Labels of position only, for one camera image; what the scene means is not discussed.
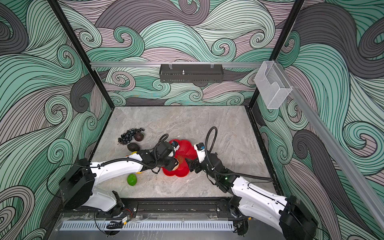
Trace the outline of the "red flower-shaped fruit bowl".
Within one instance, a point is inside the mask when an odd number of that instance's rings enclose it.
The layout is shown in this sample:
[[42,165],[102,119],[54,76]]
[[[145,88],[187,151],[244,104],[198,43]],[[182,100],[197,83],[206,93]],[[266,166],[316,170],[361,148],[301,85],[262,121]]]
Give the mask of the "red flower-shaped fruit bowl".
[[179,149],[176,151],[176,158],[179,161],[179,167],[174,171],[168,171],[165,168],[162,168],[163,173],[168,177],[186,177],[190,173],[190,169],[187,164],[187,160],[195,160],[198,156],[196,150],[194,149],[191,142],[188,140],[170,140],[171,144],[173,141],[176,141],[179,144]]

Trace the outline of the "beige garlic bulb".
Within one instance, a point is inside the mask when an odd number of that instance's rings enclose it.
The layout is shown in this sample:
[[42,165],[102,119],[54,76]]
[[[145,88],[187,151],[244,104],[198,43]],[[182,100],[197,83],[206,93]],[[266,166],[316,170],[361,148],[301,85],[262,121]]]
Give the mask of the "beige garlic bulb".
[[176,159],[178,161],[176,169],[178,169],[185,162],[185,158],[183,156],[177,156]]

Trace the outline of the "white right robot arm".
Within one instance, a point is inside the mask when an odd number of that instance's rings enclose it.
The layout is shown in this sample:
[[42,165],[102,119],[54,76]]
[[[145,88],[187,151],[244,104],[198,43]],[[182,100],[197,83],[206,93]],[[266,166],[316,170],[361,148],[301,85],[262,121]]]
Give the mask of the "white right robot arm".
[[194,160],[186,160],[191,172],[204,172],[222,192],[235,198],[235,208],[253,219],[280,231],[287,240],[313,240],[318,221],[295,196],[284,197],[247,181],[224,167],[217,154],[199,151]]

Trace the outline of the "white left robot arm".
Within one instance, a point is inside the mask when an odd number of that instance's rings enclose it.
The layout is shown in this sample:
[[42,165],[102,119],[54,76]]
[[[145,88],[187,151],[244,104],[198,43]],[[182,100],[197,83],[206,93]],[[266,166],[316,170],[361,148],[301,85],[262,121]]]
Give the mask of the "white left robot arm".
[[175,170],[179,166],[176,141],[159,142],[153,150],[140,150],[130,156],[105,162],[79,160],[59,181],[60,194],[66,210],[91,207],[107,218],[119,217],[125,206],[116,191],[105,191],[99,184],[122,176],[154,168]]

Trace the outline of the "dark avocado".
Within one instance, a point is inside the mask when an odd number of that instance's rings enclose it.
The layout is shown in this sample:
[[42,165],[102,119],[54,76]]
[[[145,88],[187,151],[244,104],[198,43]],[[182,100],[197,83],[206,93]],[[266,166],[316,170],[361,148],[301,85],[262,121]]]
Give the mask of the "dark avocado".
[[130,152],[137,152],[141,149],[140,146],[136,143],[129,143],[127,148]]

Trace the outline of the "green lime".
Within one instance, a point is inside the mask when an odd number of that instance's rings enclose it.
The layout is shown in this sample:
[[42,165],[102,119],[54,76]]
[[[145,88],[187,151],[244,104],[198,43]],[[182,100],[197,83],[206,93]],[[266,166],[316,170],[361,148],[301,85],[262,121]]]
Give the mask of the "green lime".
[[135,174],[129,174],[127,177],[127,183],[130,186],[135,186],[137,184],[137,176]]

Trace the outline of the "black grape bunch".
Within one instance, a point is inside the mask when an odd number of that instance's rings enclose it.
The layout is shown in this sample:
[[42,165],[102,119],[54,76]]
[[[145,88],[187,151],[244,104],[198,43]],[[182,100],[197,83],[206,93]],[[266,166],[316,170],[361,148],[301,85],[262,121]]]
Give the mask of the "black grape bunch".
[[129,143],[136,142],[135,139],[134,139],[134,134],[135,133],[143,133],[144,134],[144,132],[145,132],[144,128],[128,129],[127,131],[125,131],[124,133],[122,133],[118,137],[117,141],[121,145],[128,145]]

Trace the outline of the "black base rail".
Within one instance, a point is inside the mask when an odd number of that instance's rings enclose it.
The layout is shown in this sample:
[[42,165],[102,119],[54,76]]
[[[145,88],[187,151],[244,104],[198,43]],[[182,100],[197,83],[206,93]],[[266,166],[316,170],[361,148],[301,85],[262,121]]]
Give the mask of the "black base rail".
[[256,218],[262,212],[261,207],[239,197],[231,198],[154,198],[118,200],[111,210],[100,207],[86,207],[77,201],[63,201],[65,210],[94,210],[97,218],[118,220],[126,216],[140,218],[154,214],[205,214],[217,218],[243,220]]

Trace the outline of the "black perforated wall tray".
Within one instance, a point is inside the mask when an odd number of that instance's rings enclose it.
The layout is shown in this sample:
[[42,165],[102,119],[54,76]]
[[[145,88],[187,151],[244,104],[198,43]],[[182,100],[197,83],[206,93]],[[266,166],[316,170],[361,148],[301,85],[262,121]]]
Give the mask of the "black perforated wall tray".
[[221,65],[161,65],[160,80],[163,83],[220,83],[224,79],[224,69]]

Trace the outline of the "aluminium rail back wall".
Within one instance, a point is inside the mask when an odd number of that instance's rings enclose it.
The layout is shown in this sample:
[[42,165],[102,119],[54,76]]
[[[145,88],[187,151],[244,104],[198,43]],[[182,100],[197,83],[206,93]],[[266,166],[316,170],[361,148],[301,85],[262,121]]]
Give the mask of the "aluminium rail back wall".
[[241,68],[241,69],[254,69],[259,68],[262,63],[248,63],[248,62],[123,62],[123,61],[98,61],[90,62],[92,68],[159,68],[161,65],[168,65],[170,68],[173,65],[221,65],[223,68]]

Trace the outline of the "aluminium rail wall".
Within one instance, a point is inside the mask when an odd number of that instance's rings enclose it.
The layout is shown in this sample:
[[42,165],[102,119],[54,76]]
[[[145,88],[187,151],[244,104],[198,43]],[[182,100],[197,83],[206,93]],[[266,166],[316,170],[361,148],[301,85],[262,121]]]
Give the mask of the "aluminium rail wall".
[[383,230],[384,229],[384,203],[375,192],[373,187],[369,184],[367,179],[358,170],[348,153],[340,145],[339,141],[333,136],[327,126],[317,113],[313,111],[311,106],[306,102],[306,98],[299,91],[298,87],[294,86],[283,66],[273,61],[277,66],[278,72],[283,76],[282,82],[284,85],[289,86],[291,94],[303,114],[308,118],[315,131],[318,133],[319,138],[324,143],[328,153],[337,162],[340,169],[344,172],[345,176],[354,187],[357,194],[360,196],[367,209],[369,210],[376,223]]
[[223,68],[241,68],[241,69],[254,69],[259,68],[262,63],[248,63],[248,62],[123,62],[123,61],[98,61],[90,62],[92,68],[159,68],[161,65],[168,65],[170,68],[173,65],[221,65]]

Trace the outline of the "clear plastic wall bin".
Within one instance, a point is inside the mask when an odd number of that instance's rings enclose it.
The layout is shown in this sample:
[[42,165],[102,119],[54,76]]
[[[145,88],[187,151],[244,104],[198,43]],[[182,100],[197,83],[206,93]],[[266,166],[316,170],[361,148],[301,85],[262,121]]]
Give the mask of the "clear plastic wall bin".
[[261,64],[255,83],[269,110],[279,109],[292,91],[285,69],[276,61]]

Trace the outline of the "black frame post left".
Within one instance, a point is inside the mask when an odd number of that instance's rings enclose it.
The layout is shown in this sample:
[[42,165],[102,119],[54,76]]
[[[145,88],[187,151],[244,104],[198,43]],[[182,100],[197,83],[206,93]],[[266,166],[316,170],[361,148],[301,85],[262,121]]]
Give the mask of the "black frame post left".
[[103,97],[107,101],[107,104],[109,105],[110,109],[113,111],[115,109],[115,105],[114,105],[112,99],[110,98],[106,88],[104,87],[103,82],[102,82],[99,74],[97,73],[97,71],[92,69],[90,59],[87,56],[86,52],[84,51],[79,39],[76,37],[76,34],[75,34],[73,28],[71,27],[68,19],[66,18],[62,8],[60,7],[59,2],[54,1],[54,0],[47,0],[47,2],[49,3],[49,5],[50,5],[51,9],[53,10],[54,14],[56,15],[57,19],[59,20],[64,31],[68,35],[70,41],[74,45],[75,50],[79,54],[82,62],[85,64],[85,66],[86,66],[89,74],[91,75],[92,79],[94,80],[95,84],[97,85],[97,87],[101,91],[101,94],[103,95]]

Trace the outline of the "black frame post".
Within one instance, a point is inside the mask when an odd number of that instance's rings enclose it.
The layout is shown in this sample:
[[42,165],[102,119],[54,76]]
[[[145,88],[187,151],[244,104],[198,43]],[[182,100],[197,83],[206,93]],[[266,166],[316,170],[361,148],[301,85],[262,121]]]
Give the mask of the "black frame post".
[[[304,0],[297,0],[294,2],[293,4],[293,7],[290,11],[290,14],[288,16],[288,18],[285,20],[284,23],[281,23],[279,26],[282,27],[282,33],[280,34],[279,38],[278,38],[278,41],[277,41],[277,44],[270,56],[270,61],[274,61],[275,64],[274,66],[277,68],[277,58],[279,56],[279,54],[282,52],[282,48],[283,46],[285,45],[285,42],[287,41],[288,39],[288,36],[292,30],[292,27],[294,26],[294,23],[300,13],[300,10],[302,9],[303,5],[304,5]],[[282,72],[283,72],[283,67],[281,68],[277,68],[278,69],[278,77],[281,77],[283,76],[282,75]],[[277,99],[279,100],[277,102],[278,105],[276,105],[276,107],[280,107],[281,104],[283,103],[283,101],[287,98],[287,96],[289,95],[289,93],[292,91],[292,89],[280,89],[279,92],[277,92]],[[250,110],[255,110],[256,109],[256,105],[257,105],[257,99],[260,95],[260,91],[259,89],[256,89],[250,103],[249,103],[249,109]]]
[[79,54],[82,62],[85,64],[85,66],[86,66],[89,74],[91,75],[92,79],[94,80],[95,84],[97,85],[97,87],[101,91],[101,94],[103,95],[103,97],[107,101],[107,104],[109,105],[110,109],[113,111],[115,109],[115,105],[114,105],[112,99],[110,98],[106,88],[104,87],[103,82],[102,82],[99,74],[97,73],[97,71],[92,69],[90,59],[87,56],[86,52],[84,51],[79,39],[76,37],[76,34],[75,34],[73,28],[71,27],[68,19],[66,18],[62,8],[60,7],[59,2],[54,1],[54,0],[47,0],[47,2],[49,3],[49,5],[50,5],[51,9],[53,10],[54,14],[56,15],[57,19],[59,20],[64,31],[68,35],[70,41],[74,45],[75,50]]

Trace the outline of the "aluminium rail right wall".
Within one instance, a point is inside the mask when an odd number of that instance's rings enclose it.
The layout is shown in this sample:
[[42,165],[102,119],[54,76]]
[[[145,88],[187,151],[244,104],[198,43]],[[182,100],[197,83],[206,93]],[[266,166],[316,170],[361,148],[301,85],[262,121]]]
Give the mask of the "aluminium rail right wall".
[[384,229],[384,203],[375,192],[373,187],[369,184],[367,179],[358,170],[348,153],[340,145],[339,141],[333,136],[327,126],[317,113],[313,111],[311,106],[306,102],[306,98],[299,91],[298,87],[294,86],[283,66],[273,61],[277,66],[278,72],[283,76],[282,82],[284,85],[289,86],[291,94],[303,114],[308,118],[315,131],[318,133],[319,138],[324,143],[328,153],[337,162],[340,169],[344,172],[345,176],[354,187],[357,194],[360,196],[367,209],[369,210],[376,223],[383,230]]

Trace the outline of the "black frame post right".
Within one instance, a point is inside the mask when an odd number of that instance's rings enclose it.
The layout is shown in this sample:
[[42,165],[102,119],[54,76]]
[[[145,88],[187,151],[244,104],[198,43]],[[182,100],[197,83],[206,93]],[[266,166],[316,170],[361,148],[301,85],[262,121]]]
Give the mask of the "black frame post right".
[[[302,9],[303,5],[304,5],[304,0],[297,0],[294,2],[293,4],[293,7],[290,11],[290,14],[288,16],[288,18],[285,20],[284,23],[281,23],[279,26],[282,27],[282,33],[280,34],[279,38],[278,38],[278,41],[277,41],[277,44],[270,56],[270,61],[274,61],[275,64],[274,66],[277,68],[277,58],[279,56],[279,54],[282,52],[282,48],[283,46],[285,45],[285,42],[287,41],[288,39],[288,36],[292,30],[292,27],[294,26],[294,23],[300,13],[300,10]],[[281,77],[283,76],[282,75],[282,72],[283,72],[283,67],[281,68],[277,68],[278,69],[278,77]],[[280,107],[281,104],[283,103],[283,101],[287,98],[287,96],[289,95],[289,93],[292,91],[292,89],[280,89],[279,92],[277,92],[277,99],[279,100],[277,102],[278,105],[276,105],[276,107]],[[250,110],[255,110],[256,109],[256,105],[257,105],[257,99],[260,95],[260,91],[259,89],[256,89],[250,103],[249,103],[249,109]]]

